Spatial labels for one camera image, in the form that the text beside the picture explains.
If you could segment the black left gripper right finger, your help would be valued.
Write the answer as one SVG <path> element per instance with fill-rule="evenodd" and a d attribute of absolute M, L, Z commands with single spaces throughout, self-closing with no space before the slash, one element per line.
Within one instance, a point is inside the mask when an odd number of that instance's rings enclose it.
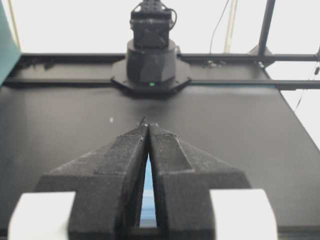
<path fill-rule="evenodd" d="M 148 137 L 158 227 L 169 240 L 214 239 L 210 190 L 251 188 L 245 172 L 156 123 Z"/>

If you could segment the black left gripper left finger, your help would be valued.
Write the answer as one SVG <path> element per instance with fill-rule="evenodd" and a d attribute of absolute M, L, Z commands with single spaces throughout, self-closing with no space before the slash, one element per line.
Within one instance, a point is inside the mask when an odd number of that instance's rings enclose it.
<path fill-rule="evenodd" d="M 115 240 L 140 224 L 148 158 L 146 119 L 112 142 L 43 174 L 34 191 L 75 192 L 71 240 Z"/>

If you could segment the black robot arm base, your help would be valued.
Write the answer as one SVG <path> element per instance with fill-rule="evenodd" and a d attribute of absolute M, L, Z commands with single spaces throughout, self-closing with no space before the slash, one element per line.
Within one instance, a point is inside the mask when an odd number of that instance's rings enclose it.
<path fill-rule="evenodd" d="M 160 0 L 143 0 L 130 13 L 133 38 L 123 60 L 112 65 L 112 81 L 135 93 L 170 93 L 187 85 L 190 65 L 178 57 L 170 31 L 177 13 Z"/>

